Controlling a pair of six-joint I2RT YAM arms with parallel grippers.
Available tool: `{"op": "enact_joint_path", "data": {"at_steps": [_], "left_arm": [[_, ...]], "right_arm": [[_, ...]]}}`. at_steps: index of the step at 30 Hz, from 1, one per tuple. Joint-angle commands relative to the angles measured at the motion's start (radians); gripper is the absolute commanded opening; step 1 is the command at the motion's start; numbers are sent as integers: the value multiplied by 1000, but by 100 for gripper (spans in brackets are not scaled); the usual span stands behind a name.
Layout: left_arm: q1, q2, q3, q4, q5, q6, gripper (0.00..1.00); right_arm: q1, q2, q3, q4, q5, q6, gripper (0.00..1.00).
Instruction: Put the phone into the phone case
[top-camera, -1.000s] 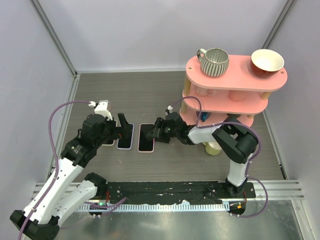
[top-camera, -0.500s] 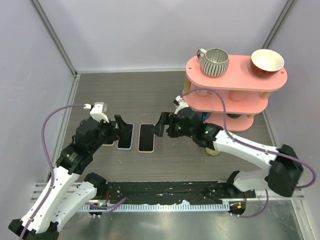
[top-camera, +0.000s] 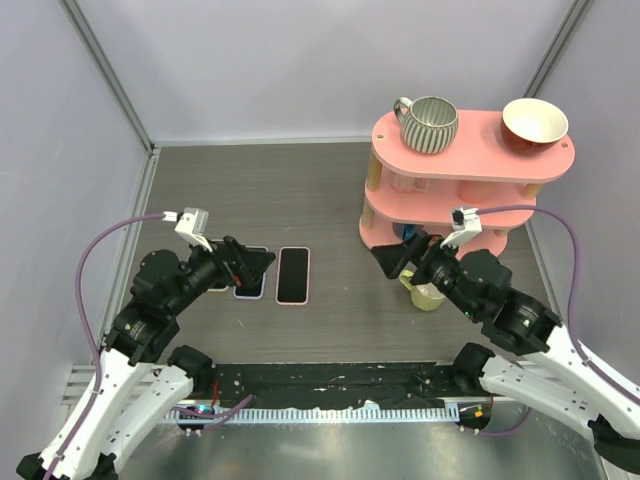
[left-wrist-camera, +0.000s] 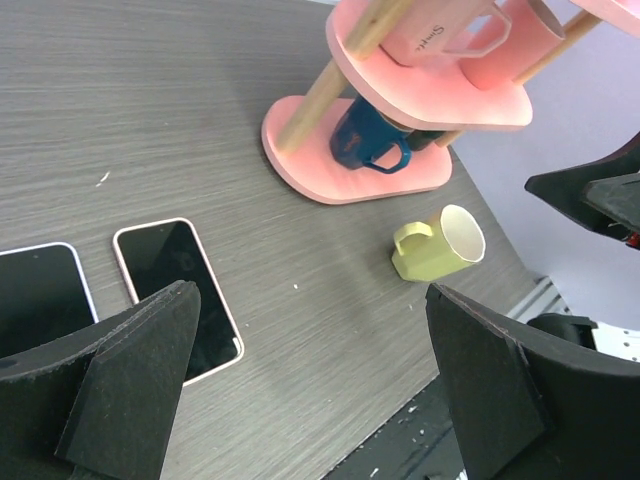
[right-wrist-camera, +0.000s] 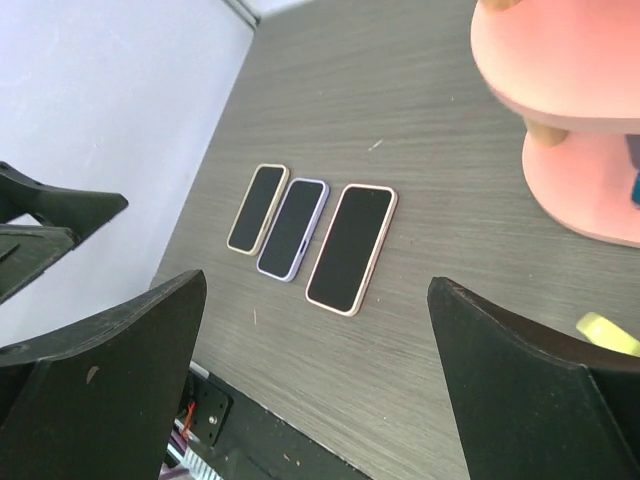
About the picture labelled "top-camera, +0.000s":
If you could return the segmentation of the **beige phone case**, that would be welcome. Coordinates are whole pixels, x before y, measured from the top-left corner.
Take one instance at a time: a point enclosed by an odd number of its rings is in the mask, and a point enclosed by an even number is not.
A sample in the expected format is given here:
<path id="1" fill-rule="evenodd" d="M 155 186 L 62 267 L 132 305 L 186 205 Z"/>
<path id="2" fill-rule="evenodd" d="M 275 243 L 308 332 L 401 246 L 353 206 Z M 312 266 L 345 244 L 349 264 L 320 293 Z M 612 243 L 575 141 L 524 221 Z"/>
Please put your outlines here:
<path id="1" fill-rule="evenodd" d="M 219 260 L 220 242 L 221 239 L 209 239 L 209 244 L 212 248 L 211 255 L 216 267 L 215 281 L 210 286 L 209 292 L 214 293 L 225 292 L 229 289 L 226 270 L 223 268 L 222 263 Z"/>

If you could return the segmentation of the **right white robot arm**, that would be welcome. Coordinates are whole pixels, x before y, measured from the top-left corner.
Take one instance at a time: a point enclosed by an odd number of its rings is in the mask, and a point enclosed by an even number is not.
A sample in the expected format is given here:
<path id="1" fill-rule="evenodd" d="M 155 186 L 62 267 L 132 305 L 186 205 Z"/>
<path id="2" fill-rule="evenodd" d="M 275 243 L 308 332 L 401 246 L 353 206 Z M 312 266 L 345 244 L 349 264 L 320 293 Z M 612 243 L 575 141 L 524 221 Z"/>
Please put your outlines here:
<path id="1" fill-rule="evenodd" d="M 407 264 L 413 280 L 434 285 L 497 347 L 536 363 L 551 380 L 488 350 L 470 347 L 451 371 L 457 391 L 480 389 L 510 397 L 572 428 L 609 463 L 639 471 L 639 387 L 581 343 L 543 303 L 512 287 L 512 272 L 489 250 L 457 255 L 442 240 L 419 232 L 410 240 L 375 246 L 372 255 L 395 279 Z"/>

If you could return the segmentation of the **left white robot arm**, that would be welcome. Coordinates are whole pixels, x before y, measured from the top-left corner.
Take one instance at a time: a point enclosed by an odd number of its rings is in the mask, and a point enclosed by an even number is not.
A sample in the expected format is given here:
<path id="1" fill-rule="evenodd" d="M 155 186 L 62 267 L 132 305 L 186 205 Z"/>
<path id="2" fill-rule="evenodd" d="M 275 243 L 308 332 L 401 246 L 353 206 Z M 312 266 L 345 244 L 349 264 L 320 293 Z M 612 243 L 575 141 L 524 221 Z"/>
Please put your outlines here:
<path id="1" fill-rule="evenodd" d="M 56 437 L 43 451 L 25 456 L 17 474 L 23 479 L 117 478 L 174 405 L 188 396 L 203 398 L 212 389 L 212 359 L 181 346 L 152 385 L 137 399 L 131 397 L 178 333 L 178 315 L 213 287 L 254 286 L 275 259 L 275 253 L 246 247 L 231 236 L 209 248 L 192 247 L 185 261 L 166 249 L 146 255 L 131 300 L 104 337 L 91 384 Z"/>

